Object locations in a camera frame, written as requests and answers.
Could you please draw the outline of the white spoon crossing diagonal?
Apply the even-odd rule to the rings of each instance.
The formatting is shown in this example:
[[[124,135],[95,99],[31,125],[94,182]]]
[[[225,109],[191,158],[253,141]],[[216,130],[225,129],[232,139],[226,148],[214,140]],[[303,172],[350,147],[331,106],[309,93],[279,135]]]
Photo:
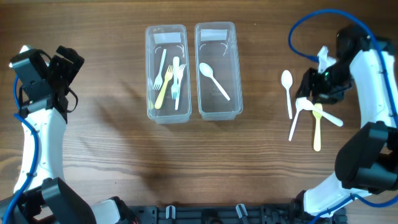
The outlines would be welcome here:
[[[335,124],[335,125],[337,125],[339,127],[342,127],[342,125],[343,125],[343,121],[342,120],[340,120],[339,118],[337,118],[337,117],[335,117],[335,116],[333,116],[333,115],[331,115],[331,114],[329,114],[327,112],[324,112],[324,111],[318,109],[308,99],[306,99],[304,97],[297,98],[297,103],[302,109],[309,110],[309,111],[316,111],[317,113],[322,115],[324,118],[329,120],[331,123],[333,123],[333,124]]]

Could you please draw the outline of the white spoon slanted handle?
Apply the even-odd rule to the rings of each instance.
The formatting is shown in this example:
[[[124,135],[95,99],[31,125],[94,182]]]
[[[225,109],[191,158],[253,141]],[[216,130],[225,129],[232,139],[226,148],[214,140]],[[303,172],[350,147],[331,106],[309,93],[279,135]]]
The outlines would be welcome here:
[[[297,120],[298,120],[298,117],[299,117],[299,113],[303,110],[302,105],[301,105],[301,98],[297,98],[296,99],[295,109],[296,109],[296,113],[295,113],[294,120],[292,122],[292,126],[291,126],[291,129],[290,129],[289,141],[291,141],[292,138],[293,138],[294,131],[295,131],[295,128],[296,128],[296,125],[297,125]]]

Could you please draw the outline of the yellow plastic spoon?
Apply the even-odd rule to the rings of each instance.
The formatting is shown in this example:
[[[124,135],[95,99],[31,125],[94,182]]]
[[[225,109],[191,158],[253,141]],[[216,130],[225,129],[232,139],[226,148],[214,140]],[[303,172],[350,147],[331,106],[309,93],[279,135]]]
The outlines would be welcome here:
[[[315,132],[314,132],[314,139],[313,139],[313,149],[315,151],[320,151],[321,149],[321,124],[320,120],[322,115],[316,111],[312,111],[312,114],[315,118]]]

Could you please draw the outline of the yellow plastic fork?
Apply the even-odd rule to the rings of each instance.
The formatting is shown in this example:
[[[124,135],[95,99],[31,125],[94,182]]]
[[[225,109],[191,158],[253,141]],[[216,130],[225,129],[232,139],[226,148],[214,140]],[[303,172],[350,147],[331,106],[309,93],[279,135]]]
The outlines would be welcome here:
[[[173,65],[169,65],[167,68],[167,71],[165,73],[165,81],[162,85],[162,88],[158,94],[157,100],[155,102],[155,109],[159,110],[162,107],[162,104],[164,102],[164,98],[165,98],[165,92],[166,92],[166,88],[167,85],[169,83],[169,81],[171,81],[171,79],[173,78],[174,75],[174,66]]]

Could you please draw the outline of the light blue plastic fork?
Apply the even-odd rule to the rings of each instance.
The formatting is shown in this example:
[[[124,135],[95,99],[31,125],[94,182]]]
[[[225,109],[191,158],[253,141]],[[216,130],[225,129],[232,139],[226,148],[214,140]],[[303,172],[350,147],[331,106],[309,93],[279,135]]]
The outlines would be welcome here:
[[[174,82],[171,87],[171,93],[172,93],[172,99],[176,100],[177,95],[179,94],[179,89],[178,89],[178,70],[179,70],[179,65],[180,65],[180,59],[178,56],[173,58],[173,68],[174,68]]]

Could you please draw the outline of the white plastic fork long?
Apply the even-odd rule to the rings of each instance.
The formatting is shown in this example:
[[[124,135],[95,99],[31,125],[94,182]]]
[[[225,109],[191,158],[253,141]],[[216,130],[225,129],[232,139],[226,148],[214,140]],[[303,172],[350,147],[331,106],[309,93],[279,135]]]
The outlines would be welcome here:
[[[183,78],[183,73],[184,73],[185,67],[186,67],[185,64],[181,64],[181,66],[179,66],[178,71],[177,71],[178,92],[177,92],[177,97],[176,97],[176,99],[175,99],[175,110],[178,110],[178,106],[179,106],[179,101],[180,101],[180,89],[181,89],[182,78]]]

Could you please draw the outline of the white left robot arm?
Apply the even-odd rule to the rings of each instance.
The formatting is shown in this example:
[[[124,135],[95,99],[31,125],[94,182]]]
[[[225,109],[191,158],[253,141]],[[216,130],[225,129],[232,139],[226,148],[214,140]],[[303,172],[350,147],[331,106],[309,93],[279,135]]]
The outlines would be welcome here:
[[[290,204],[235,207],[170,205],[129,207],[111,197],[88,205],[64,181],[62,145],[67,125],[70,84],[84,59],[74,49],[59,46],[54,56],[24,47],[10,65],[16,72],[13,86],[16,118],[24,129],[22,169],[12,197],[1,201],[3,223],[37,223],[48,207],[44,223],[315,223],[305,213],[302,197]]]

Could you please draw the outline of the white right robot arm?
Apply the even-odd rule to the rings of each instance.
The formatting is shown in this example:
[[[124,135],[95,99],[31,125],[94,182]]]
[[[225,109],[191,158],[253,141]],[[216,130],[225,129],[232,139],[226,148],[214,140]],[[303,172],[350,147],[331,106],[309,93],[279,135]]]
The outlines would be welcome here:
[[[331,176],[291,201],[292,223],[340,223],[344,207],[397,190],[397,86],[389,39],[351,24],[338,31],[336,57],[318,53],[318,68],[303,75],[296,97],[335,104],[355,88],[360,130],[339,150]]]

